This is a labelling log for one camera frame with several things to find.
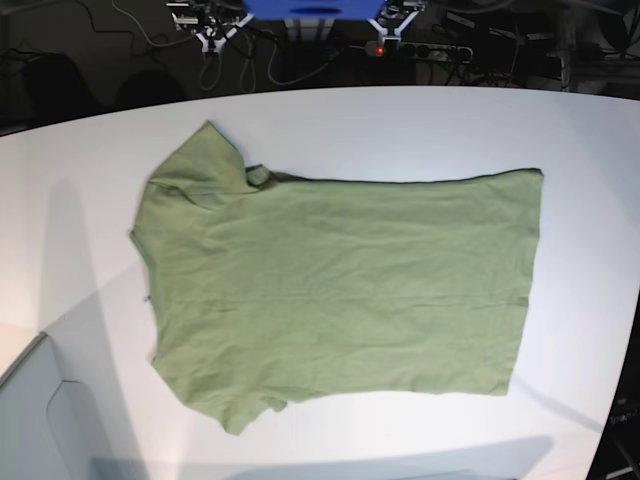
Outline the green T-shirt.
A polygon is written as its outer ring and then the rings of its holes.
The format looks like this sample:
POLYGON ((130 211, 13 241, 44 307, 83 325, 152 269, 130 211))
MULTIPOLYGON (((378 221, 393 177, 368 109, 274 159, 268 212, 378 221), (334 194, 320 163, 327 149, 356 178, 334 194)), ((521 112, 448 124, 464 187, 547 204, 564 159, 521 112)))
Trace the green T-shirt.
POLYGON ((544 176, 313 180, 249 167, 205 124, 147 180, 131 230, 152 364, 241 433, 267 410, 380 391, 504 395, 544 176))

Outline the white power strip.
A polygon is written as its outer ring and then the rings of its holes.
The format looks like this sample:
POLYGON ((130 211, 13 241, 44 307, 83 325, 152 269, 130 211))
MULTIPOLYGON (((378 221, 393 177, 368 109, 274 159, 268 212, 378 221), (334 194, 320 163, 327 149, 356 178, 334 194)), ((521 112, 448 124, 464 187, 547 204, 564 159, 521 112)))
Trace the white power strip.
POLYGON ((473 49, 467 46, 416 43, 399 40, 387 40, 384 43, 369 41, 366 43, 364 51, 372 57, 389 57, 451 64, 468 64, 474 57, 473 49))

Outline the blue plastic box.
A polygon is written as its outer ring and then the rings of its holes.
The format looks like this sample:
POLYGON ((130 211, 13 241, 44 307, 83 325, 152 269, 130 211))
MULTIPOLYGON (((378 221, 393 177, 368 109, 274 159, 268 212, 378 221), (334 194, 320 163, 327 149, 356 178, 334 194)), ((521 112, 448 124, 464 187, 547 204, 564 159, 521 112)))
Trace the blue plastic box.
POLYGON ((384 0, 245 0, 246 10, 260 20, 375 18, 384 0))

